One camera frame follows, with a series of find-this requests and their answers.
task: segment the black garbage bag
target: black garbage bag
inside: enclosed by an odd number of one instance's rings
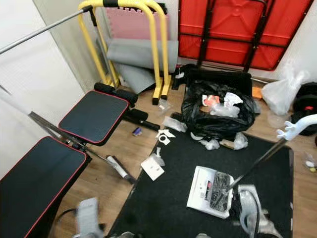
[[[212,116],[200,111],[203,95],[219,96],[224,101],[227,92],[238,95],[243,103],[235,104],[240,108],[237,118]],[[239,90],[227,85],[220,85],[205,80],[195,80],[191,83],[182,104],[183,119],[195,136],[202,136],[206,140],[232,139],[237,132],[247,130],[255,120],[255,102],[252,97],[242,94]]]

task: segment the white plastic bag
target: white plastic bag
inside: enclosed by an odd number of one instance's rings
[[[245,148],[248,146],[248,139],[245,137],[244,134],[241,132],[238,132],[236,134],[236,137],[234,138],[233,142],[233,149],[234,150],[241,150],[242,148]]]
[[[220,147],[219,142],[215,139],[211,139],[209,142],[206,140],[200,140],[199,142],[204,145],[207,150],[214,150]]]
[[[224,106],[222,103],[216,104],[212,107],[210,115],[219,117],[231,117],[237,118],[240,112],[240,108],[236,106]]]
[[[309,77],[307,71],[300,71],[295,75],[292,64],[288,63],[284,79],[263,87],[263,99],[275,114],[284,115],[288,112],[301,85],[313,81],[309,80]]]
[[[167,117],[167,116],[165,116],[164,118],[163,125],[170,127],[174,130],[181,131],[181,132],[186,132],[187,130],[187,126],[185,123],[180,122],[174,118]]]

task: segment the metal bar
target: metal bar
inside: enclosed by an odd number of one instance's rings
[[[48,25],[48,26],[46,26],[46,27],[43,27],[43,28],[41,28],[41,29],[39,29],[39,30],[37,30],[37,31],[35,31],[35,32],[33,32],[33,33],[31,33],[31,34],[25,36],[25,37],[22,37],[21,39],[19,39],[19,40],[13,42],[13,43],[11,43],[11,44],[9,44],[9,45],[7,45],[7,46],[1,48],[1,49],[0,49],[0,55],[1,55],[2,53],[4,53],[4,52],[8,51],[8,50],[11,50],[12,48],[14,48],[14,47],[16,47],[16,46],[22,44],[23,42],[26,42],[26,41],[32,39],[33,37],[35,37],[35,36],[37,36],[37,35],[40,35],[41,33],[45,32],[45,31],[47,31],[47,30],[50,30],[51,28],[56,27],[56,26],[62,24],[63,22],[65,22],[65,21],[67,21],[67,20],[69,20],[69,19],[72,19],[72,18],[78,16],[79,14],[82,14],[84,11],[85,11],[84,9],[79,10],[78,12],[75,12],[75,13],[73,13],[73,14],[67,16],[67,17],[64,17],[63,19],[61,19],[61,20],[59,20],[59,21],[57,21],[57,22],[54,22],[54,23],[52,23],[51,25]]]
[[[199,35],[199,34],[187,33],[187,32],[181,32],[180,35],[188,35],[188,36],[201,37],[201,35]],[[219,37],[219,36],[208,36],[208,39],[216,39],[216,40],[224,40],[224,41],[235,41],[235,42],[242,42],[242,43],[248,43],[248,44],[252,43],[251,40],[248,41],[248,40],[233,39],[233,38]],[[283,45],[271,44],[271,43],[266,43],[266,42],[259,42],[259,45],[273,46],[273,47],[279,47],[279,48],[286,48],[286,46],[283,46]]]
[[[55,138],[56,140],[60,141],[60,138],[52,132],[50,129],[48,129],[46,126],[44,126],[42,123],[40,123],[38,120],[33,120],[37,125],[39,125],[44,131],[46,131],[51,137]]]
[[[177,39],[180,42],[180,23],[181,23],[181,8],[182,8],[182,0],[178,0],[178,32]],[[180,43],[178,43],[178,53],[180,53]]]
[[[109,161],[107,158],[104,158],[101,155],[97,154],[95,151],[93,151],[90,148],[88,148],[87,146],[83,145],[78,139],[76,139],[75,137],[69,135],[68,133],[66,133],[64,131],[62,131],[61,129],[59,129],[58,127],[56,127],[55,125],[53,125],[52,123],[50,123],[49,121],[47,121],[46,119],[41,117],[40,115],[36,114],[35,112],[31,112],[28,116],[32,120],[34,120],[36,123],[40,123],[43,126],[45,126],[46,128],[49,128],[49,129],[55,131],[56,133],[58,133],[61,136],[65,137],[66,139],[70,140],[71,142],[80,145],[85,151],[88,151],[88,152],[92,153],[93,155],[97,156],[98,158],[106,161],[112,167],[114,167],[114,168],[116,167],[115,163],[113,163],[113,162]]]
[[[97,41],[100,45],[100,49],[101,49],[101,52],[102,52],[102,55],[103,55],[103,58],[104,58],[104,61],[106,63],[106,67],[107,67],[107,71],[108,71],[108,74],[110,75],[110,79],[111,79],[111,82],[113,83],[113,86],[115,89],[118,89],[118,86],[113,78],[113,75],[111,73],[111,69],[110,69],[110,65],[109,65],[109,61],[108,61],[108,58],[106,56],[106,52],[105,52],[105,49],[104,49],[104,46],[103,46],[103,43],[101,41],[101,36],[100,36],[100,32],[97,28],[97,26],[95,26],[95,31],[96,31],[96,34],[97,34]]]
[[[268,84],[268,82],[265,82],[263,80],[257,79],[257,78],[251,78],[253,81],[256,81],[258,83],[262,83],[262,84]]]
[[[287,140],[285,140],[284,138],[277,141],[264,155],[257,159],[243,175],[240,175],[228,188],[226,188],[225,191],[228,192],[233,189],[238,184],[238,182],[240,182],[245,176],[249,175],[259,163],[272,157],[286,144],[286,142]]]
[[[243,66],[241,63],[222,62],[222,61],[210,60],[210,59],[205,59],[205,61],[215,62],[215,63],[222,63],[222,64],[228,64],[228,65],[234,65],[234,66],[240,66],[240,67]]]
[[[207,3],[205,22],[204,22],[204,31],[203,31],[203,35],[202,35],[200,50],[199,50],[197,67],[201,67],[201,65],[206,57],[206,51],[207,51],[207,46],[208,46],[209,28],[211,25],[212,12],[213,12],[213,9],[215,6],[215,2],[216,2],[216,0],[213,0],[212,2],[211,2],[211,0],[208,0],[208,3]]]
[[[244,66],[244,69],[243,69],[244,72],[248,72],[249,69],[250,69],[253,57],[254,57],[254,55],[256,53],[256,50],[257,50],[257,48],[259,46],[259,42],[261,40],[261,37],[262,37],[263,31],[265,29],[265,26],[266,26],[266,23],[267,23],[267,19],[268,19],[267,15],[266,15],[267,2],[264,1],[264,0],[251,0],[251,1],[261,2],[264,6],[263,6],[263,10],[262,10],[262,15],[260,17],[260,20],[258,22],[258,25],[257,25],[256,30],[255,30],[254,35],[253,35],[253,44],[250,47],[250,50],[249,50],[249,52],[248,52],[248,54],[246,55],[246,58],[245,58],[245,64],[244,64],[245,66]],[[272,10],[273,5],[274,5],[274,0],[273,0],[273,2],[270,5],[269,12]]]
[[[7,94],[12,96],[12,94],[5,87],[3,87],[1,84],[0,84],[0,89],[2,89],[4,92],[6,92]]]

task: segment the small blue object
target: small blue object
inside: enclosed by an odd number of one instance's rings
[[[134,136],[141,135],[141,134],[142,134],[141,128],[137,127],[137,128],[132,132],[132,134],[133,134]]]

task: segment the black foam handle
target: black foam handle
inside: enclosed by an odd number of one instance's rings
[[[138,100],[138,95],[135,93],[131,93],[122,89],[119,89],[116,91],[115,88],[105,85],[103,83],[95,83],[94,89],[102,93],[108,93],[108,94],[123,98],[127,100],[131,104],[131,106],[134,106],[134,104]]]
[[[112,94],[112,95],[113,95],[113,93],[114,93],[114,91],[115,91],[115,88],[114,88],[114,87],[105,85],[105,84],[103,84],[103,83],[95,83],[94,89],[95,89],[96,91],[98,91],[98,92],[108,93],[108,94]]]
[[[160,129],[160,125],[157,125],[157,124],[148,122],[148,121],[146,121],[146,120],[139,121],[139,123],[140,123],[142,126],[148,128],[148,129],[151,129],[151,130],[158,131],[158,130]]]
[[[146,112],[137,110],[137,109],[132,109],[128,112],[126,112],[126,115],[132,118],[136,118],[138,120],[146,120],[149,116]]]
[[[118,7],[118,0],[104,0],[104,7]]]
[[[138,95],[135,93],[131,93],[122,89],[115,91],[114,95],[117,97],[123,98],[130,102],[130,104],[134,105],[138,100]]]

